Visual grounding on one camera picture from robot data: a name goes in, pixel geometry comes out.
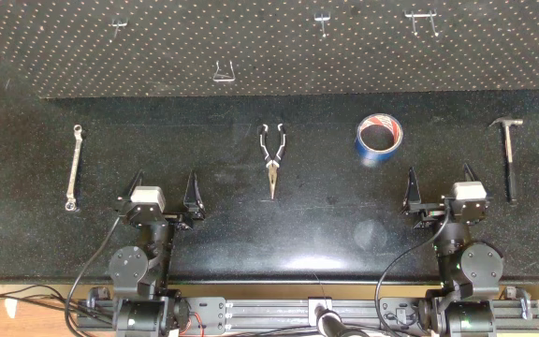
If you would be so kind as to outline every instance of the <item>silver wrench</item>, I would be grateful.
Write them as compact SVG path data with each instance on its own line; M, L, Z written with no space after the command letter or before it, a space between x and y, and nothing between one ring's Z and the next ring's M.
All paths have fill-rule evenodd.
M67 185L66 211L76 211L76 198L74 198L74 184L76 182L76 172L79 169L80 146L82 145L82 126L74 125L74 137L76 138L76 147L74 148L74 159L72 159L72 171L70 172L70 182Z

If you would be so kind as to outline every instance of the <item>black and white pliers handle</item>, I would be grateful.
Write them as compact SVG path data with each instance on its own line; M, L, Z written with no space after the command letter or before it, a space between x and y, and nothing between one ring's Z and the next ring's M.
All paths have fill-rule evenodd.
M277 168L280 167L280 161L284 156L284 150L286 149L286 131L284 130L284 125L278 124L278 131L280 131L280 148L278 152L272 158L270 151L268 151L268 146L266 145L266 136L268 135L268 125L263 125L261 127L261 133L259 134L259 145L261 145L261 153L264 156L266 161L266 168L270 165L275 165Z

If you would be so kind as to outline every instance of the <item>hammer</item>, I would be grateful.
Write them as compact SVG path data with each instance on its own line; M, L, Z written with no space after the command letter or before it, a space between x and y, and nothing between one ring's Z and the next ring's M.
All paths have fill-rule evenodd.
M517 205L517 187L515 183L515 171L513 170L513 150L511 148L511 125L522 125L523 120L512 119L505 116L492 122L490 126L500 123L504 130L504 148L506 149L506 187L508 189L508 200L511 206Z

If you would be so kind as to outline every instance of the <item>roll of tape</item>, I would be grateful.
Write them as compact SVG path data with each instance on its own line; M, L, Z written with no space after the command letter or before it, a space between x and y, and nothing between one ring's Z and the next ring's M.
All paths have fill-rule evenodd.
M372 125L385 127L390 131L390 133L392 134L392 138L394 139L394 144L390 148L385 150L374 150L363 142L363 139L361 138L361 132ZM355 146L357 147L357 151L361 156L361 162L363 163L363 165L372 167L380 162L387 160L397 151L401 143L401 124L399 123L399 121L397 121L394 117L390 115L383 113L373 114L366 117L357 127L357 138L355 139Z

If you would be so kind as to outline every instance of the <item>work surface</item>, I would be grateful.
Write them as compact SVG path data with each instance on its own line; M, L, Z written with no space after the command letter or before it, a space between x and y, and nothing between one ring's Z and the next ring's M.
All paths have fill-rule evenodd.
M281 97L98 98L40 101L0 66L0 282L69 282L111 226L112 201L138 169L177 211L191 170L207 219L178 232L173 282L375 282L400 253L430 235L399 214L407 170L437 200L470 163L493 195L473 236L505 255L503 280L539 282L539 92L451 92ZM359 164L357 124L383 112L404 140L378 168ZM497 117L513 129L519 205L505 201ZM257 128L268 142L284 123L287 150L270 200ZM79 212L66 212L74 149L85 130ZM87 273L107 282L112 253L136 241L119 227ZM437 282L429 248L406 257L389 280Z

